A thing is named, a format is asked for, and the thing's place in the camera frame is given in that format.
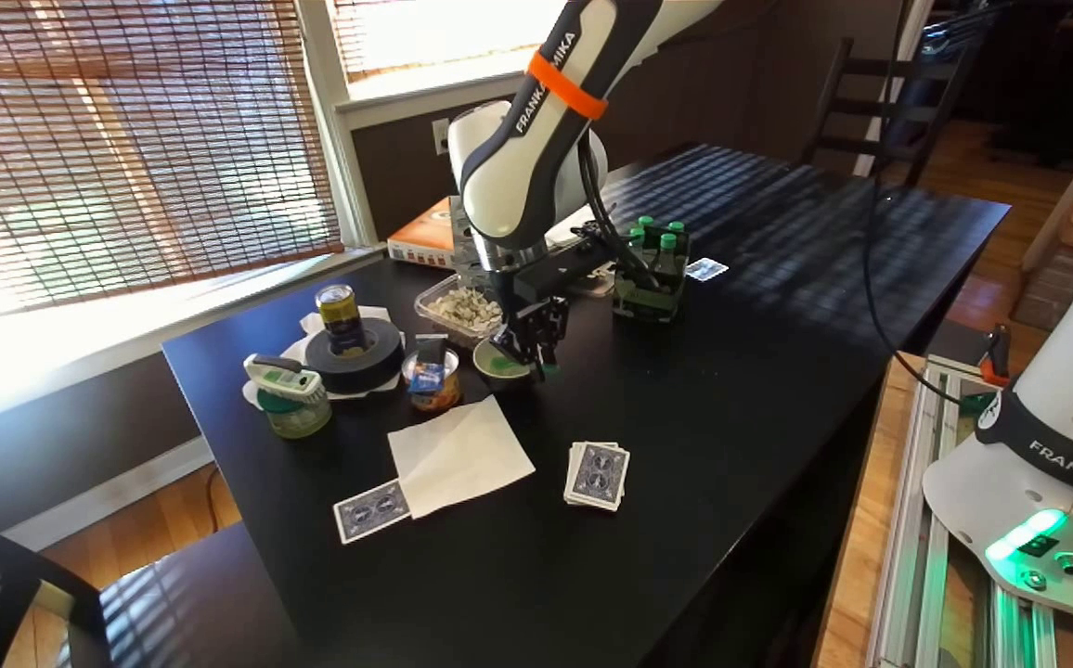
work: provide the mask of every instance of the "window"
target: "window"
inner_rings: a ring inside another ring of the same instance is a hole
[[[0,311],[332,249],[294,0],[0,0]]]
[[[519,72],[566,0],[333,0],[354,96]]]

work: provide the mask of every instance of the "wooden floor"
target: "wooden floor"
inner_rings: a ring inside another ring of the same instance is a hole
[[[992,330],[1009,322],[1018,290],[1023,290],[1023,252],[1031,242],[1038,227],[1051,217],[1057,194],[1070,184],[1070,166],[1041,166],[1025,155],[997,155],[987,149],[987,127],[951,122],[941,143],[925,190],[962,194],[986,200],[1009,200],[1014,211],[987,242],[978,271],[962,288],[951,321],[975,330]],[[1043,341],[1043,330],[1009,322],[1014,330],[1014,373]],[[237,523],[237,509],[227,495],[227,483],[206,468],[159,495],[132,504],[126,513],[54,546],[49,552],[87,576],[93,588],[107,588],[119,576],[155,561],[159,552],[181,549],[217,526]],[[13,664],[54,664],[56,634],[54,620],[36,618],[14,644]]]

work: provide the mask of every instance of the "tin can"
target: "tin can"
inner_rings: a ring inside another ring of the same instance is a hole
[[[364,326],[361,326],[354,288],[333,283],[319,290],[317,311],[319,311],[322,330],[332,335],[333,357],[364,352]]]

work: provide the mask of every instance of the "chair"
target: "chair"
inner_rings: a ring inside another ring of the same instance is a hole
[[[0,535],[0,664],[34,607],[66,620],[65,664],[296,664],[294,627],[247,526],[96,589]]]
[[[914,60],[863,60],[852,38],[841,40],[801,159],[868,155],[868,174],[919,185],[987,28],[992,10],[932,22]]]

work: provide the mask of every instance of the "white robot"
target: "white robot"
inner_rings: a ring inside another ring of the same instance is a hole
[[[606,262],[639,262],[606,232],[593,170],[606,166],[592,122],[606,96],[661,40],[721,0],[569,0],[512,106],[451,127],[451,159],[504,326],[493,346],[519,363],[550,363],[569,306],[557,297]],[[593,227],[575,252],[550,255],[541,234],[581,205]],[[981,552],[997,584],[1073,614],[1073,310],[981,420],[981,434],[925,478],[932,513]]]

